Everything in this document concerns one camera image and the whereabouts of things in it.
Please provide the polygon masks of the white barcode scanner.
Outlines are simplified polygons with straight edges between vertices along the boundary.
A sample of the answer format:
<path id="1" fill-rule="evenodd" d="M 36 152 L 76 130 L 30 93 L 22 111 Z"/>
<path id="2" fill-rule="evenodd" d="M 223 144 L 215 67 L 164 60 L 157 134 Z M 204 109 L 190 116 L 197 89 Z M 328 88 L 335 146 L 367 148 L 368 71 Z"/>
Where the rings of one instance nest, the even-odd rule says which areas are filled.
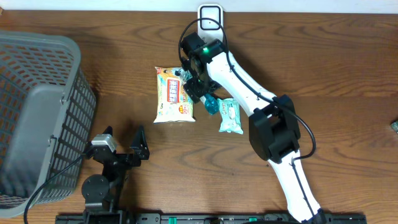
<path id="1" fill-rule="evenodd" d="M 198 35 L 209 43 L 215 39 L 223 41 L 223 8 L 219 4 L 202 4 L 198 7 Z"/>

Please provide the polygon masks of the dark green round-logo box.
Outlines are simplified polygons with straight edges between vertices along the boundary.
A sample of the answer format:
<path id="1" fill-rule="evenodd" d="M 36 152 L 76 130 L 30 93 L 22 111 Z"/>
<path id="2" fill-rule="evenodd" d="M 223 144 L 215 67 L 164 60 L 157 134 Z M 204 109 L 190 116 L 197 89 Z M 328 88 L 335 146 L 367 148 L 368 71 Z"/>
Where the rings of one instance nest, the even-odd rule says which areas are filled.
<path id="1" fill-rule="evenodd" d="M 398 133 L 398 121 L 394 121 L 391 123 L 391 128 Z"/>

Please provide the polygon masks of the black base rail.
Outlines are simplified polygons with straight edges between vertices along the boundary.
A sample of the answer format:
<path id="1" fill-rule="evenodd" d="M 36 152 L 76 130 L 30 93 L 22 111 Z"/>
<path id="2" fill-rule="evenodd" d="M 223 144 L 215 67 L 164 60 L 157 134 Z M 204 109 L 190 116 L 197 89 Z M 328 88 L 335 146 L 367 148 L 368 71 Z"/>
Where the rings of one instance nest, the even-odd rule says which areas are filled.
<path id="1" fill-rule="evenodd" d="M 238 223 L 298 223 L 287 213 L 250 215 L 179 215 L 159 213 L 83 212 L 82 214 L 61 214 L 55 217 L 55 224 L 116 223 L 116 224 L 238 224 Z"/>

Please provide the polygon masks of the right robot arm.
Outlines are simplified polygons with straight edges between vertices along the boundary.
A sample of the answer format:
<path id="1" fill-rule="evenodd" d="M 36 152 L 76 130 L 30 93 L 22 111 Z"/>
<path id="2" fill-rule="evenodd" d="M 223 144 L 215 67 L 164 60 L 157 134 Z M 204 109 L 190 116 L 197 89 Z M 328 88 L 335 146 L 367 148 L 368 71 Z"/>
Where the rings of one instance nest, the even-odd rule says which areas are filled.
<path id="1" fill-rule="evenodd" d="M 277 175 L 290 215 L 300 223 L 326 223 L 320 204 L 312 194 L 301 161 L 299 127 L 308 125 L 296 114 L 292 100 L 267 91 L 235 61 L 228 45 L 218 39 L 206 43 L 194 32 L 180 39 L 186 57 L 182 66 L 192 77 L 184 85 L 198 102 L 215 84 L 237 101 L 249 118 L 249 142 Z"/>

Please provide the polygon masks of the pale green small packet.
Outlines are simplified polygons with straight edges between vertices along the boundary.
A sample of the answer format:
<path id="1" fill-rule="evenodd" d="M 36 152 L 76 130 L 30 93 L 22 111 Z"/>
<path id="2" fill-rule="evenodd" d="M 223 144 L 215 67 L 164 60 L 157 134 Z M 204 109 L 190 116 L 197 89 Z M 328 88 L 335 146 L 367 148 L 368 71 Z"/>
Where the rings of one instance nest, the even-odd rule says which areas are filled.
<path id="1" fill-rule="evenodd" d="M 243 134 L 240 119 L 240 105 L 234 98 L 217 99 L 221 124 L 219 132 Z"/>

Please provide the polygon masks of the teal spray bottle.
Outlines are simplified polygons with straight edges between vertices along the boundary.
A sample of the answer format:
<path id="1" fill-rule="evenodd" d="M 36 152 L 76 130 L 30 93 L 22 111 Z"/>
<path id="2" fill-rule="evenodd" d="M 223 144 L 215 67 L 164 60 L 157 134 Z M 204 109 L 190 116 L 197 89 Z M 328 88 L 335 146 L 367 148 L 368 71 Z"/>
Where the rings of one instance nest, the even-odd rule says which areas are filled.
<path id="1" fill-rule="evenodd" d="M 210 115 L 217 114 L 219 112 L 219 104 L 217 100 L 211 96 L 209 93 L 203 95 L 200 101 L 204 104 L 205 109 Z"/>

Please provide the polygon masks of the grey plastic shopping basket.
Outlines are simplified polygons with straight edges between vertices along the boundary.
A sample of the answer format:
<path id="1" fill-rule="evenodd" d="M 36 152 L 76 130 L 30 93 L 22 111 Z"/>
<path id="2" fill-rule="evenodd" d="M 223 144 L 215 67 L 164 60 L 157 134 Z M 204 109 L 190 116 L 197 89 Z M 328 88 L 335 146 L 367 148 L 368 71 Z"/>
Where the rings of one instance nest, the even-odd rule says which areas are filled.
<path id="1" fill-rule="evenodd" d="M 1 217 L 63 200 L 78 182 L 96 97 L 71 39 L 1 32 Z"/>

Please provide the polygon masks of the yellow wet wipes pack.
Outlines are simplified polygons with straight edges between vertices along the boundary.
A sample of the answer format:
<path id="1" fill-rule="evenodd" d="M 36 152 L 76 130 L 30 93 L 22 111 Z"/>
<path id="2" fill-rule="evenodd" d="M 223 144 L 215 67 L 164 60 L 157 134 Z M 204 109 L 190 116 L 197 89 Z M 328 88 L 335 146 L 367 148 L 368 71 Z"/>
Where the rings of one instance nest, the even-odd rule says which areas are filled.
<path id="1" fill-rule="evenodd" d="M 155 67 L 158 104 L 154 123 L 195 122 L 193 101 L 185 93 L 181 67 Z"/>

